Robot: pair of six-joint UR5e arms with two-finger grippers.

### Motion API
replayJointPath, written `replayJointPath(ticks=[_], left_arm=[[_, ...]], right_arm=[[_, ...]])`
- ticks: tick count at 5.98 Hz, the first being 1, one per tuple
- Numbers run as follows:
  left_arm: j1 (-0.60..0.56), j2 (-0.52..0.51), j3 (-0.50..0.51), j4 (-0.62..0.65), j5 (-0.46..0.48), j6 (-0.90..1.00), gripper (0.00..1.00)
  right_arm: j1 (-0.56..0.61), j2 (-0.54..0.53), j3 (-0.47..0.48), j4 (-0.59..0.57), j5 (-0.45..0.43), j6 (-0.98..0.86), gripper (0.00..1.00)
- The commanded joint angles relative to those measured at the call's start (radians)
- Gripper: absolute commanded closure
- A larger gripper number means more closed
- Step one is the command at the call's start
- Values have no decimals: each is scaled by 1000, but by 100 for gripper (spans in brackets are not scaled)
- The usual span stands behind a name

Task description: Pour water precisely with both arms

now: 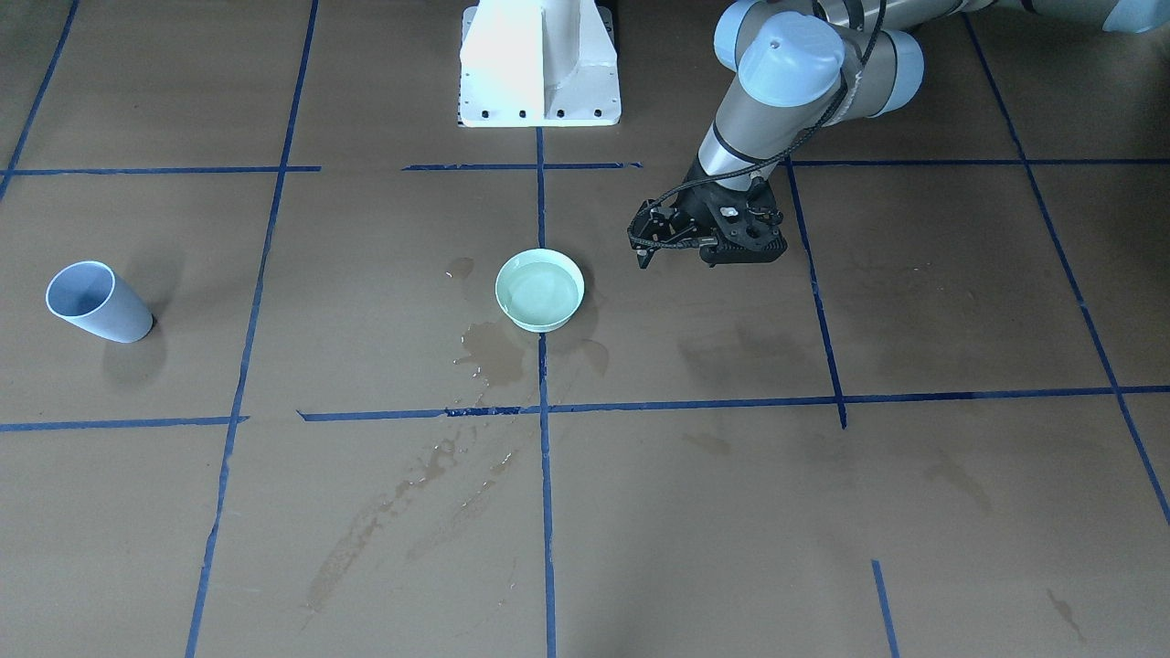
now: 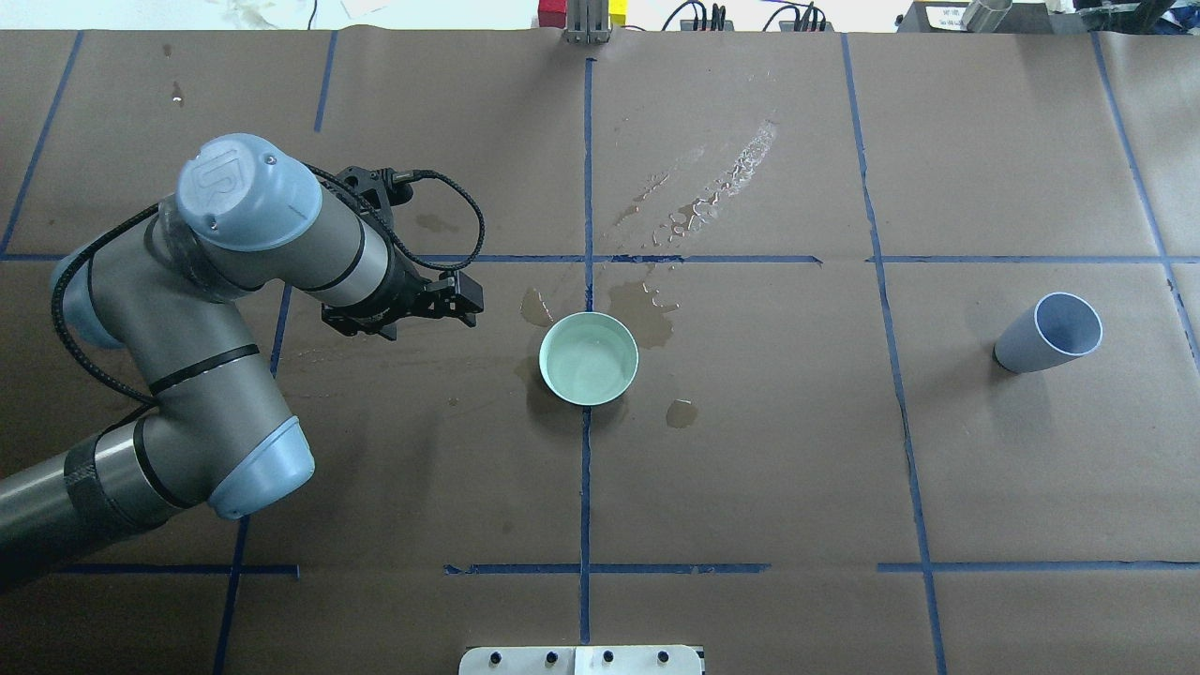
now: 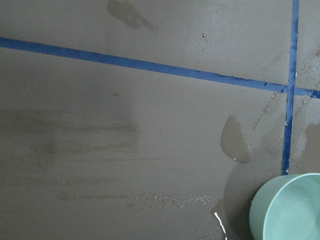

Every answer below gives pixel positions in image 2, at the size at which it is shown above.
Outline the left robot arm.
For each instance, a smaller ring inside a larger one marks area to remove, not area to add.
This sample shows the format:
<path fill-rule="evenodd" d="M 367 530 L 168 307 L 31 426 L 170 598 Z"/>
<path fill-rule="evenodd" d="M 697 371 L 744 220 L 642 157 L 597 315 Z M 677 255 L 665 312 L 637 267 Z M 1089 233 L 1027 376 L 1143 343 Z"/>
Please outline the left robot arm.
<path fill-rule="evenodd" d="M 418 257 L 394 208 L 428 168 L 334 174 L 248 133 L 209 141 L 175 192 L 52 273 L 56 338 L 139 410 L 2 480 L 2 590 L 150 533 L 197 504 L 250 516 L 295 491 L 316 461 L 236 303 L 281 281 L 347 338 L 396 338 L 401 319 L 475 325 L 484 287 Z"/>

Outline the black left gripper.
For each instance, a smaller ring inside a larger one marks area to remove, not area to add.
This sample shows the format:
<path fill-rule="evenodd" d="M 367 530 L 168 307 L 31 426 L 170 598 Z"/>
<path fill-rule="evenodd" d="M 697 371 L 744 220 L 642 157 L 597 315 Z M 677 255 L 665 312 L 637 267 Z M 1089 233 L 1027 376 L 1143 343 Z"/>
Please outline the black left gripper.
<path fill-rule="evenodd" d="M 478 313 L 485 310 L 484 286 L 464 271 L 445 271 L 444 294 L 446 307 L 426 287 L 430 277 L 420 275 L 412 265 L 390 265 L 382 283 L 366 299 L 346 307 L 322 304 L 322 321 L 347 338 L 382 335 L 395 340 L 394 323 L 408 317 L 418 319 L 456 319 L 468 328 L 478 325 Z"/>

